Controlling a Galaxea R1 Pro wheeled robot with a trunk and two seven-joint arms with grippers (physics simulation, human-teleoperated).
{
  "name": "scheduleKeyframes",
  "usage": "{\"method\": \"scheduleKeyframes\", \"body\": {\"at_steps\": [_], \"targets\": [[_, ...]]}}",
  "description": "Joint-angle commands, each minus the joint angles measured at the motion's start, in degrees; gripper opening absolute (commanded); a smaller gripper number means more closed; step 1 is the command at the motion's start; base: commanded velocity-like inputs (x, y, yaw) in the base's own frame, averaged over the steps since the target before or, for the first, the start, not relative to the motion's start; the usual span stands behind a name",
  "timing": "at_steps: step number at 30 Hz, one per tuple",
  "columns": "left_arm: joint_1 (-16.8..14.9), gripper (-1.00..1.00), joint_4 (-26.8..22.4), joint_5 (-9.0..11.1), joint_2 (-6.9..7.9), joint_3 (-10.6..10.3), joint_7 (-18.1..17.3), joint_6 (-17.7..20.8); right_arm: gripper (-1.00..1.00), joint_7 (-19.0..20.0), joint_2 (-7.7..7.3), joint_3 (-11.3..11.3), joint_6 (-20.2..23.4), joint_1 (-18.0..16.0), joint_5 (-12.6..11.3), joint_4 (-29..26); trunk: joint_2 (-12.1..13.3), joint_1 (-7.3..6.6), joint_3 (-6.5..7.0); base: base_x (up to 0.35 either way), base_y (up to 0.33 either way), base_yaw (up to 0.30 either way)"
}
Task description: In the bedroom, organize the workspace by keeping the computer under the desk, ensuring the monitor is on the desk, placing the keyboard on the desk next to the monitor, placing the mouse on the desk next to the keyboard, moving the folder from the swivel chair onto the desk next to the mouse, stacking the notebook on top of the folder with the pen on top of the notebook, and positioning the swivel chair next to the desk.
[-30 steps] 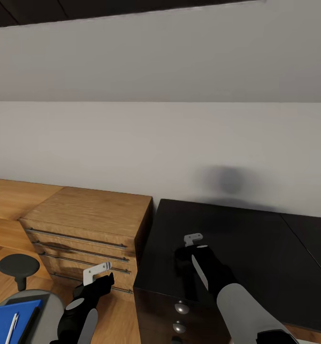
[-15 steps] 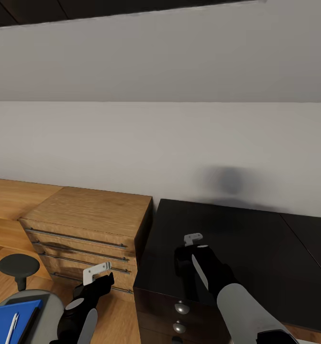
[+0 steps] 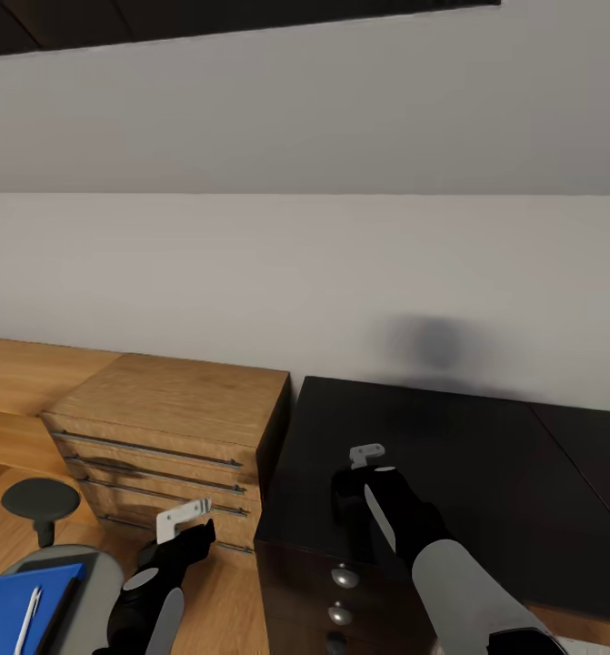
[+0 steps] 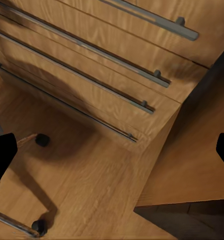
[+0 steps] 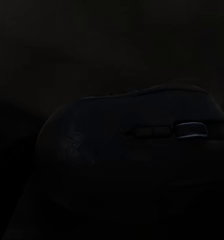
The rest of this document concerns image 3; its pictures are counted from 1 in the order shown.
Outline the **swivel chair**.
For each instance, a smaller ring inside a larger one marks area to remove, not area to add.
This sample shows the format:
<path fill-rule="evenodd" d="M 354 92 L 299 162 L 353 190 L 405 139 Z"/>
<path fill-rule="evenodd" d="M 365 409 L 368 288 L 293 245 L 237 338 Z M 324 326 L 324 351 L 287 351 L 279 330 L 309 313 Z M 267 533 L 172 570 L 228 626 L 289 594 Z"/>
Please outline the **swivel chair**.
<path fill-rule="evenodd" d="M 16 482 L 1 498 L 3 509 L 34 521 L 39 547 L 2 572 L 2 576 L 76 563 L 87 567 L 49 655 L 92 655 L 97 649 L 107 648 L 109 616 L 120 589 L 129 581 L 123 563 L 93 544 L 54 545 L 55 522 L 73 514 L 80 499 L 81 493 L 67 483 L 35 477 Z"/>

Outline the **pen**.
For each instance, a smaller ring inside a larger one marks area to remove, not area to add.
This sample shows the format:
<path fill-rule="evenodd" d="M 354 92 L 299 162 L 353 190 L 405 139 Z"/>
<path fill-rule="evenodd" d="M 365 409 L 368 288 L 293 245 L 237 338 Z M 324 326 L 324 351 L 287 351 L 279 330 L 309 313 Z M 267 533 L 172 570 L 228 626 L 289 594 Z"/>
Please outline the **pen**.
<path fill-rule="evenodd" d="M 41 595 L 41 593 L 39 593 L 39 595 Z M 15 644 L 15 655 L 21 655 L 23 642 L 25 642 L 26 628 L 28 628 L 28 621 L 32 619 L 32 613 L 34 613 L 35 608 L 37 606 L 37 602 L 39 601 L 39 595 L 37 595 L 37 589 L 34 589 L 32 593 L 32 598 L 30 599 L 30 604 L 28 604 L 28 610 L 26 610 L 25 620 L 23 620 L 23 628 L 21 628 L 21 633 L 19 633 L 19 639 L 17 639 L 17 644 Z"/>

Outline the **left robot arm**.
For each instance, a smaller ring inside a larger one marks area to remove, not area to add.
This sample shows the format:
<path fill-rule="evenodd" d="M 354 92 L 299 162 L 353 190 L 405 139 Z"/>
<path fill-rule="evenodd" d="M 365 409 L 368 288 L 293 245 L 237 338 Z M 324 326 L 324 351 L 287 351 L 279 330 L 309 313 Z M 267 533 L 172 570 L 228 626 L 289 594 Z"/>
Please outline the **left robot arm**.
<path fill-rule="evenodd" d="M 120 589 L 107 623 L 108 647 L 92 655 L 169 655 L 184 614 L 180 587 L 190 564 L 205 559 L 215 542 L 213 519 L 180 531 L 201 518 L 210 499 L 197 499 L 156 516 L 157 539 L 137 553 L 138 570 Z"/>

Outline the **folder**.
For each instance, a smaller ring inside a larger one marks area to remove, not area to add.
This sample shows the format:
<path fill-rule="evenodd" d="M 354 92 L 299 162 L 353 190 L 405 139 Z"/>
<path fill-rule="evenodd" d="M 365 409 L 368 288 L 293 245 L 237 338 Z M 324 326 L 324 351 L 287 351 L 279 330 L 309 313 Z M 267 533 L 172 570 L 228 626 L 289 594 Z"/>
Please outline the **folder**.
<path fill-rule="evenodd" d="M 28 621 L 21 655 L 49 655 L 86 570 L 84 563 L 76 563 L 1 575 L 0 655 L 15 655 L 34 590 L 41 595 Z"/>

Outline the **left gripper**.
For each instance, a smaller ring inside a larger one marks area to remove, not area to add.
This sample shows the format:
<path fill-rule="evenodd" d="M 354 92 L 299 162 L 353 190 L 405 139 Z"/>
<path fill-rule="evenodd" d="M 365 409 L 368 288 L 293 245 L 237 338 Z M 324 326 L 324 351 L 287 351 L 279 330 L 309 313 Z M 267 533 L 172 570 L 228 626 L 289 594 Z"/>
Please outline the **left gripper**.
<path fill-rule="evenodd" d="M 175 539 L 162 544 L 157 544 L 157 539 L 151 541 L 147 542 L 137 553 L 137 566 L 151 562 L 160 554 L 173 553 L 183 562 L 185 576 L 186 569 L 190 564 L 207 557 L 210 544 L 215 542 L 215 524 L 213 519 L 210 519 L 206 525 L 199 524 L 180 531 Z"/>

